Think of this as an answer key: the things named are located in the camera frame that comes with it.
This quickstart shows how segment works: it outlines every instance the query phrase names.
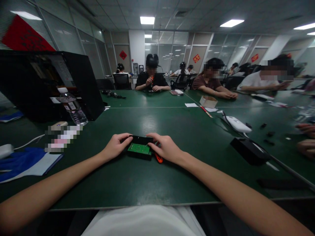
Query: red decoration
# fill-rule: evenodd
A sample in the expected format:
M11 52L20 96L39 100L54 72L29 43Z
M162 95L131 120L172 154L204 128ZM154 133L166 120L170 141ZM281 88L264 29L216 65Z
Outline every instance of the red decoration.
M200 60L200 56L199 54L197 54L194 58L193 58L194 62L197 63L197 61Z
M257 60L257 59L258 59L258 54L256 54L255 56L253 56L251 59L252 59L252 62L254 62L255 60Z
M121 51L120 54L119 54L119 56L120 56L123 60L125 60L126 57L127 57L127 54L126 54L124 51Z
M18 51L55 51L42 36L18 15L13 19L2 39L2 43Z

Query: white cable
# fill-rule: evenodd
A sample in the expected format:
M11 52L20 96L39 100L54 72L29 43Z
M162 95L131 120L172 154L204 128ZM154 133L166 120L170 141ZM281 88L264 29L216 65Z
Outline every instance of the white cable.
M43 137L43 136L44 136L44 134L42 134L42 135L40 135L40 136L38 136L38 137L36 137L36 138L33 138L33 139L32 139L31 141L29 141L27 144L25 144L25 145L23 145L23 146L21 146L21 147L17 147L17 148L15 148L14 150L20 149L20 148L22 148L22 147L24 147L24 146L30 144L30 143L33 142L34 140L36 140L36 139L38 139L38 138L40 138L40 137Z

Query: cardboard box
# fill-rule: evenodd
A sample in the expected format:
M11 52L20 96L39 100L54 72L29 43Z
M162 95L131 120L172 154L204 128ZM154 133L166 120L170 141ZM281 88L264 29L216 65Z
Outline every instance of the cardboard box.
M215 108L217 103L218 101L214 97L202 96L200 99L200 104L203 107Z

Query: brown shirt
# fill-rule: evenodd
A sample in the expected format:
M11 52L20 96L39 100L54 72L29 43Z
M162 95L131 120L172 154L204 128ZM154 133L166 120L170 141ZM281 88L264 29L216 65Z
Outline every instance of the brown shirt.
M216 90L217 87L222 86L218 79L210 79L208 83L206 83L205 80L203 79L203 75L199 75L197 78L195 78L192 89L197 90L203 85L213 90Z

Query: black shirt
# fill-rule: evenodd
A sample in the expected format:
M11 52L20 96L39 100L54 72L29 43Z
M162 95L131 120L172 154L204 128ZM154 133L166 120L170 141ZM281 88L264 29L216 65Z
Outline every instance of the black shirt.
M145 84L147 82L148 78L149 78L149 74L148 73L146 73L146 72L140 73L138 75L137 83L136 83L135 88L137 86ZM153 86L155 86L155 85L157 85L157 86L168 86L164 76L161 75L161 74L155 74L153 76Z

